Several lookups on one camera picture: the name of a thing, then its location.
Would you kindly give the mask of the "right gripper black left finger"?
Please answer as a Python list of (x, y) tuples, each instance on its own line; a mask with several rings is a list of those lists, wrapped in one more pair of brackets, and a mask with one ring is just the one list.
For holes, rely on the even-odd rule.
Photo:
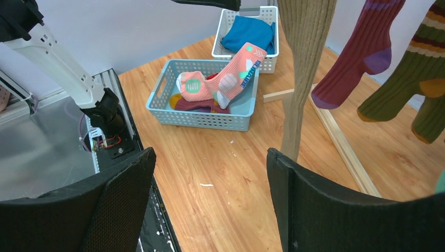
[(1, 251), (82, 251), (105, 177), (1, 202)]

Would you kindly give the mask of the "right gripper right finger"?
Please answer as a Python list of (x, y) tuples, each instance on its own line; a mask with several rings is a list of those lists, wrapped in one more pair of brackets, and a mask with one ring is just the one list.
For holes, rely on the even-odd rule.
[(283, 251), (444, 251), (444, 193), (406, 202), (371, 196), (275, 148), (267, 176)]

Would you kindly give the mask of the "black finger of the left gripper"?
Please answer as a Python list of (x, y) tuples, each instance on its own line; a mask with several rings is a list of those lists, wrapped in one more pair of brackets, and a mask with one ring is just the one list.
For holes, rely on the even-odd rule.
[(241, 0), (172, 0), (172, 1), (179, 4), (218, 7), (236, 12), (240, 10), (241, 6)]

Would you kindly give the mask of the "brown sock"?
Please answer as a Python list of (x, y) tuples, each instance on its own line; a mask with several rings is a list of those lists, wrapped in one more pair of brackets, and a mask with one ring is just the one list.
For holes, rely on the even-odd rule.
[(335, 7), (335, 0), (278, 1), (294, 69), (294, 91), (282, 100), (284, 124), (280, 151), (294, 161), (300, 151), (304, 105), (313, 85)]

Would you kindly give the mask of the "pink patterned sock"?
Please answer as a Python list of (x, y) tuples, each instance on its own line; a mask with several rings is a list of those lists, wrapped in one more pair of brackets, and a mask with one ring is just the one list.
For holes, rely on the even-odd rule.
[(176, 78), (176, 86), (187, 101), (214, 99), (225, 109), (244, 90), (265, 57), (265, 50), (245, 43), (215, 78), (206, 80), (200, 71), (182, 72)]

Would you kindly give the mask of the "red and cream sock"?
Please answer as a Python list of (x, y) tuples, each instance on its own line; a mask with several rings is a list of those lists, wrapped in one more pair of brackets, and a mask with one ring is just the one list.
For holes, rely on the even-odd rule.
[(215, 78), (218, 74), (219, 74), (218, 72), (214, 73), (214, 74), (211, 74), (211, 75), (206, 77), (206, 80), (211, 80), (211, 79)]

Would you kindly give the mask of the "purple striped sock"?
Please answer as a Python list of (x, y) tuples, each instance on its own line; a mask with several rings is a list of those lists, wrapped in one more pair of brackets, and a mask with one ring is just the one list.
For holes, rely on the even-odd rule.
[(190, 102), (185, 100), (180, 93), (174, 94), (170, 97), (169, 105), (172, 109), (178, 111), (197, 110), (198, 112), (206, 113), (230, 114), (230, 110), (228, 108), (222, 109), (218, 102), (216, 102), (214, 99)]

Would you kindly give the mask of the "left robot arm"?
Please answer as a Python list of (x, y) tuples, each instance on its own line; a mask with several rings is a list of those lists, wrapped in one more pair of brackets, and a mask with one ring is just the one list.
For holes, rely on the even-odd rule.
[(40, 68), (109, 137), (126, 132), (117, 95), (97, 82), (59, 43), (36, 1), (1, 1), (1, 43)]

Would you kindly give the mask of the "blue cloth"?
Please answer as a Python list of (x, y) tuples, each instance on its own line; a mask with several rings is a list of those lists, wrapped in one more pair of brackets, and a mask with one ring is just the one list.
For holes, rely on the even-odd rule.
[(256, 45), (275, 54), (276, 22), (271, 24), (251, 17), (236, 16), (229, 32), (221, 39), (221, 45), (236, 53), (245, 43)]

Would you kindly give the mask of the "white plastic basket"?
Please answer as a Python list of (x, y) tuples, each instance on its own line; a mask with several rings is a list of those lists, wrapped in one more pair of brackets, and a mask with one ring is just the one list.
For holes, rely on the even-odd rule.
[(276, 6), (242, 8), (235, 12), (223, 9), (212, 49), (215, 59), (231, 59), (245, 43), (264, 50), (262, 74), (275, 72), (279, 55), (279, 15)]

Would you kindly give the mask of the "light blue plastic basket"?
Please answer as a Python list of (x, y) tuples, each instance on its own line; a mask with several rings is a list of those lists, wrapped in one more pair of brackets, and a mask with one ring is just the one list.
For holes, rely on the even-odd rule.
[(167, 61), (146, 103), (160, 124), (248, 131), (259, 70), (250, 62), (232, 73), (229, 60)]

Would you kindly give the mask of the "wooden drying rack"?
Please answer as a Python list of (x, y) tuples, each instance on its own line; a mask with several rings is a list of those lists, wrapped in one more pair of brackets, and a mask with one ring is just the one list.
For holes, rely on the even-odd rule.
[[(380, 196), (330, 111), (304, 110), (312, 99), (294, 101), (293, 89), (263, 95), (263, 103), (282, 101), (284, 124), (279, 150), (307, 169), (335, 183)], [(306, 128), (302, 128), (306, 117)]]

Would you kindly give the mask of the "teal and white sock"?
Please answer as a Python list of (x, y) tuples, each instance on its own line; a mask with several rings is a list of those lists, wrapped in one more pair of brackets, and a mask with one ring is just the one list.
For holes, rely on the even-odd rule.
[(435, 185), (435, 193), (444, 193), (444, 191), (445, 191), (445, 170), (442, 171)]

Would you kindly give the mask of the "maroon striped sock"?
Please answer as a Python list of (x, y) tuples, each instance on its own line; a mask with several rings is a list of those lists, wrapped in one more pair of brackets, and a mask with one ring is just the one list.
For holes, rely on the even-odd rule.
[(363, 74), (376, 75), (391, 64), (390, 28), (404, 1), (366, 1), (354, 30), (337, 61), (312, 90), (321, 109), (338, 108)]

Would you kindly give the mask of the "olive striped sock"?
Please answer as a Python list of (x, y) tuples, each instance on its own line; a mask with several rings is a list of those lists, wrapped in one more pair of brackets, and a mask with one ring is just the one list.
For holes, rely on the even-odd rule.
[(444, 1), (431, 5), (394, 72), (357, 108), (357, 115), (365, 122), (389, 121), (414, 95), (425, 99), (411, 130), (431, 144), (444, 131)]

